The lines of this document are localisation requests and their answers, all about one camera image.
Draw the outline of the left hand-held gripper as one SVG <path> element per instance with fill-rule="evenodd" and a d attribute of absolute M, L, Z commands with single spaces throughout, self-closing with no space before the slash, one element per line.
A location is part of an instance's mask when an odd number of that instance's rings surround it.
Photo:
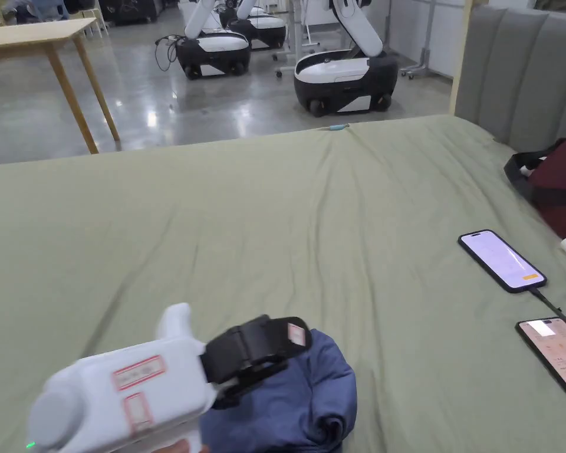
<path fill-rule="evenodd" d="M 153 452 L 181 439 L 198 452 L 199 420 L 212 405 L 238 406 L 313 344 L 302 319 L 261 315 L 205 346 L 190 313 L 186 303 L 169 306 L 153 341 L 53 374 L 31 406 L 27 452 Z"/>

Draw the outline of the person's left hand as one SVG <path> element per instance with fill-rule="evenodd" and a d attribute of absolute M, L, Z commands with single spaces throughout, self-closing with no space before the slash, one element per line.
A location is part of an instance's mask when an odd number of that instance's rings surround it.
<path fill-rule="evenodd" d="M 172 445 L 161 447 L 153 453 L 189 453 L 190 446 L 186 439 L 181 439 Z"/>

